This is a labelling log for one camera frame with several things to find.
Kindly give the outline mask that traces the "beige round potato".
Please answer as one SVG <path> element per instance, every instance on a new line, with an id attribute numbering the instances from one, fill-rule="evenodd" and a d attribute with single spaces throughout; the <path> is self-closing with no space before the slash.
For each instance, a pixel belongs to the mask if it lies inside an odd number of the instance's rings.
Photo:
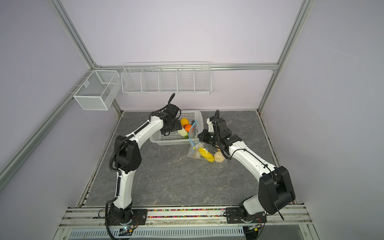
<path id="1" fill-rule="evenodd" d="M 214 155 L 214 160 L 215 160 L 215 162 L 221 164 L 222 162 L 224 162 L 226 160 L 226 158 L 224 157 L 222 152 L 216 152 Z"/>

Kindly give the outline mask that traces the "white perforated plastic basket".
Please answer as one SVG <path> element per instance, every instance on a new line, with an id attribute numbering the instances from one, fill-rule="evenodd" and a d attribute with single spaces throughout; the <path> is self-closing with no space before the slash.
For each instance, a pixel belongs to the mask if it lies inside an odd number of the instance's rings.
<path id="1" fill-rule="evenodd" d="M 201 111 L 198 110 L 181 110 L 178 114 L 178 119 L 187 119 L 189 124 L 192 126 L 188 136 L 184 137 L 178 132 L 171 132 L 169 135 L 164 136 L 161 131 L 155 132 L 151 137 L 152 143 L 158 144 L 159 146 L 169 145 L 183 145 L 183 144 L 196 144 L 199 142 L 198 134 L 203 131 L 204 123 Z"/>

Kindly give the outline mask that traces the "clear zip bag blue zipper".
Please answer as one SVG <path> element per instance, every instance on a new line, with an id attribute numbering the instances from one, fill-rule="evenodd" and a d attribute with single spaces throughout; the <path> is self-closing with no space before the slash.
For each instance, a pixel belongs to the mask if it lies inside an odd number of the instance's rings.
<path id="1" fill-rule="evenodd" d="M 199 140 L 198 134 L 203 130 L 198 122 L 194 122 L 189 131 L 190 149 L 187 157 L 199 160 L 206 160 L 210 163 L 223 164 L 226 159 L 222 152 L 212 145 Z"/>

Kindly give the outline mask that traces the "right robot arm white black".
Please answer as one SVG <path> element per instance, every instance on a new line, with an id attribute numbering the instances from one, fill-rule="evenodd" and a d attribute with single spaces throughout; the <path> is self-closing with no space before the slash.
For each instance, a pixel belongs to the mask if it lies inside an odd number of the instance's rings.
<path id="1" fill-rule="evenodd" d="M 220 111 L 207 119 L 208 128 L 199 135 L 199 140 L 220 150 L 227 160 L 239 161 L 258 181 L 258 193 L 239 204 L 238 218 L 250 222 L 258 214 L 273 215 L 296 200 L 289 171 L 268 163 L 253 152 L 246 143 L 228 128 L 220 117 Z"/>

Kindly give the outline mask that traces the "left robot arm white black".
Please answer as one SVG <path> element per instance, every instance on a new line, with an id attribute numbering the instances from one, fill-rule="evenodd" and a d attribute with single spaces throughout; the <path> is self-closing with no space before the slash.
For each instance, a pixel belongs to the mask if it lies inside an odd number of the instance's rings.
<path id="1" fill-rule="evenodd" d="M 106 219 L 114 217 L 123 225 L 132 221 L 132 187 L 135 172 L 142 163 L 140 148 L 157 131 L 168 136 L 182 129 L 181 110 L 171 103 L 175 95 L 171 95 L 163 108 L 151 112 L 138 129 L 116 138 L 109 168 L 117 173 L 117 184 L 114 198 L 106 203 Z"/>

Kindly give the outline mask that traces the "yellow peach with red spot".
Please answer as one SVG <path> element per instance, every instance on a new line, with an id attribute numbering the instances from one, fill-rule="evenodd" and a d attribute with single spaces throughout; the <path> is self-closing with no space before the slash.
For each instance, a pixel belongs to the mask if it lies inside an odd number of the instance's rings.
<path id="1" fill-rule="evenodd" d="M 186 118 L 181 119 L 181 125 L 183 128 L 189 124 L 190 124 L 190 122 L 188 119 L 186 119 Z"/>

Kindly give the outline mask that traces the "orange tangerine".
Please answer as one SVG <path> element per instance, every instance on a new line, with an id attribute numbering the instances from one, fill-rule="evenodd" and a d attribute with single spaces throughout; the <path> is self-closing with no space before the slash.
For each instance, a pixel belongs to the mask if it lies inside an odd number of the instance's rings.
<path id="1" fill-rule="evenodd" d="M 189 133 L 192 128 L 192 125 L 186 125 L 184 128 Z"/>

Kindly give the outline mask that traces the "white vent grille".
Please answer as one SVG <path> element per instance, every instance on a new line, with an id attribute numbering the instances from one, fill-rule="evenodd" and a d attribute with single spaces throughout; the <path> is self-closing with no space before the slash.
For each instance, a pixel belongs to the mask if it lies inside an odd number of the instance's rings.
<path id="1" fill-rule="evenodd" d="M 209 237 L 243 237 L 242 227 L 197 227 L 197 228 L 137 228 L 129 232 L 127 228 L 112 230 L 116 239 L 179 239 L 179 238 L 209 238 Z M 68 240 L 109 240 L 110 236 L 105 229 L 75 229 L 72 230 Z"/>

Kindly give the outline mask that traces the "white mesh wall box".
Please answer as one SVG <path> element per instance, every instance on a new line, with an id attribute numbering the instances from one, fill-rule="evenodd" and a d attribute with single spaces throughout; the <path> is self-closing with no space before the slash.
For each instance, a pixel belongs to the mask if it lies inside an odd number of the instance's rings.
<path id="1" fill-rule="evenodd" d="M 74 93 L 74 98 L 83 110 L 107 111 L 120 89 L 118 71 L 94 70 Z"/>

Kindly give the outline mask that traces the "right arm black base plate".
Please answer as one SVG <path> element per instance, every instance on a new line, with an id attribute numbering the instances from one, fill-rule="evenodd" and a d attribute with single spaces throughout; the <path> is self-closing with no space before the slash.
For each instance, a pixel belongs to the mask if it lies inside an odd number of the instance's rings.
<path id="1" fill-rule="evenodd" d="M 223 216 L 227 219 L 228 224 L 264 224 L 267 222 L 264 212 L 250 215 L 240 207 L 226 208 Z"/>

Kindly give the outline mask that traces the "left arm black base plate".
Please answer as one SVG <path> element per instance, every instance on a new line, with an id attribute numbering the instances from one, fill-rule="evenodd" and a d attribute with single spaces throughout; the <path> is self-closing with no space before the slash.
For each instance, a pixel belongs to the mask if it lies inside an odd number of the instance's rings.
<path id="1" fill-rule="evenodd" d="M 109 226 L 141 226 L 146 224 L 147 215 L 147 209 L 133 209 L 126 212 L 114 209 L 109 210 L 107 223 Z"/>

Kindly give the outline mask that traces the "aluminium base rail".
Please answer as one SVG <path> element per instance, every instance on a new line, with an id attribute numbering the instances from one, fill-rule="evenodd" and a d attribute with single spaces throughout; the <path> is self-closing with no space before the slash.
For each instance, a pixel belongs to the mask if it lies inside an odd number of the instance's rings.
<path id="1" fill-rule="evenodd" d="M 242 217 L 237 206 L 138 207 L 132 208 L 133 224 L 139 227 L 216 227 L 266 225 L 311 225 L 304 205 L 288 205 L 274 215 L 265 212 Z M 103 208 L 69 208 L 59 227 L 80 229 L 105 226 Z"/>

